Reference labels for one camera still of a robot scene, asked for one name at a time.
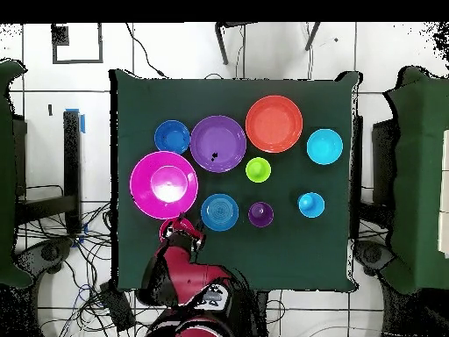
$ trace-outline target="light blue bowl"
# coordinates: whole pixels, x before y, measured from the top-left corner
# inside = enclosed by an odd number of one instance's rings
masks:
[[[154,132],[154,143],[160,151],[182,154],[189,147],[189,129],[181,121],[164,121]]]
[[[307,155],[317,164],[334,163],[343,152],[343,141],[332,129],[318,129],[307,140]]]
[[[324,199],[315,192],[308,192],[298,198],[298,207],[305,217],[313,219],[323,213]]]
[[[239,207],[226,194],[213,194],[201,207],[201,219],[210,230],[224,232],[235,225],[239,218]]]

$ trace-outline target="floor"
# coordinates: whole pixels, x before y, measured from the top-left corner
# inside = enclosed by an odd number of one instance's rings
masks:
[[[58,47],[59,59],[98,58],[97,29],[92,24],[68,24],[70,45]],[[133,24],[134,37],[145,46],[152,65],[171,78],[204,78],[217,73],[224,78],[242,76],[242,53],[236,62],[242,37],[239,27],[224,30],[229,64],[221,59],[214,23]],[[91,212],[110,200],[110,95],[108,69],[122,68],[145,78],[159,77],[148,67],[141,46],[134,42],[125,24],[103,24],[103,63],[52,63],[50,25],[0,25],[0,58],[21,60],[28,71],[11,85],[11,101],[17,114],[25,115],[27,135],[27,183],[63,184],[62,112],[78,108],[85,115],[82,133],[82,208]],[[370,128],[392,118],[381,94],[393,88],[397,73],[407,65],[426,67],[435,75],[447,75],[447,61],[433,50],[429,25],[423,23],[322,23],[313,43],[312,54],[305,52],[305,22],[258,23],[246,27],[246,78],[331,80],[339,73],[357,70],[363,74],[358,99],[359,114],[364,117],[362,184],[372,186]],[[48,105],[52,105],[52,115]],[[28,198],[57,195],[56,188],[29,190]],[[362,198],[371,200],[371,190]],[[46,219],[44,226],[55,226]],[[100,216],[89,223],[89,230],[107,233]],[[17,250],[38,241],[32,231],[18,241]],[[94,242],[85,241],[87,248]],[[110,257],[110,248],[102,247],[98,256]],[[79,284],[86,283],[86,264],[74,248],[68,258]],[[110,261],[96,260],[98,281],[110,278]],[[379,337],[383,302],[376,278],[366,276],[353,264],[353,278],[359,288],[351,294],[334,292],[270,293],[285,305],[279,318],[279,305],[268,304],[270,337]],[[133,294],[128,294],[139,322],[151,323],[159,309],[147,309]],[[46,337],[58,337],[78,298],[68,265],[55,275],[45,275],[39,292],[39,322]],[[104,323],[110,318],[103,315]],[[145,328],[137,327],[110,337],[143,337]],[[75,325],[68,337],[106,337],[103,332],[80,332]]]

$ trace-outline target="orange plate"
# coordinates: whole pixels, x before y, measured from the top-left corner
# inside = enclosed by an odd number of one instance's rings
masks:
[[[258,149],[281,153],[298,141],[303,117],[292,101],[283,96],[266,96],[246,115],[246,134]]]

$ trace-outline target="black frame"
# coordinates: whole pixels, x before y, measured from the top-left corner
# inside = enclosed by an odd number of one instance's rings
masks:
[[[81,232],[81,167],[80,131],[78,112],[65,111],[64,118],[64,190],[62,197],[40,200],[19,200],[16,204],[16,226],[55,214],[65,213],[69,235]],[[15,116],[16,170],[18,174],[17,196],[25,194],[25,133],[26,122]]]

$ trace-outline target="small purple bowl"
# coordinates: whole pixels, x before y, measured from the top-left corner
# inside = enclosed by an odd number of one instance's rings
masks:
[[[273,221],[274,212],[270,204],[257,202],[251,205],[248,211],[250,222],[257,227],[265,227]]]

